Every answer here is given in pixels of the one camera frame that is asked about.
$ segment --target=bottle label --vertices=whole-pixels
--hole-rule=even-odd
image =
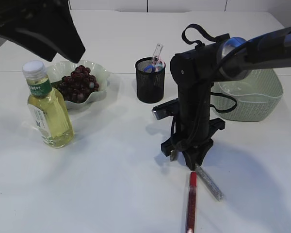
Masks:
[[[35,126],[38,128],[38,130],[42,134],[43,141],[46,144],[53,146],[54,141],[49,131],[49,126],[45,118],[44,112],[41,109],[37,108],[36,106],[33,106],[32,104],[28,104],[28,107],[35,121]]]
[[[52,90],[52,85],[49,80],[37,85],[28,84],[28,87],[31,94],[37,97],[46,96]]]

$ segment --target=white wall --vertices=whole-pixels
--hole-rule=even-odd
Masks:
[[[267,11],[285,27],[291,26],[291,0],[228,0],[226,11]]]
[[[224,11],[226,0],[148,0],[149,12]]]
[[[146,0],[70,0],[72,10],[146,12]]]
[[[291,0],[148,0],[150,12],[266,11],[291,26]]]

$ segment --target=cooking oil bottle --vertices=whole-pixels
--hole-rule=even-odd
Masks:
[[[62,94],[53,88],[44,64],[30,61],[23,68],[30,89],[28,107],[43,141],[60,148],[73,138],[73,129]]]

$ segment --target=bunch of grapes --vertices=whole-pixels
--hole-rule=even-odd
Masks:
[[[62,82],[57,88],[63,95],[64,100],[74,103],[83,103],[88,96],[98,91],[99,84],[94,75],[90,75],[91,69],[84,66],[77,67],[70,76],[62,77]]]

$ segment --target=yellow oil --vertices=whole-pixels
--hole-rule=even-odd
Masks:
[[[47,82],[48,79],[48,76],[34,81],[27,79],[27,83],[30,85],[38,85]],[[64,98],[58,90],[52,88],[51,92],[43,97],[36,97],[30,94],[28,104],[43,111],[52,139],[52,143],[45,143],[54,148],[61,148],[72,140],[72,125]]]

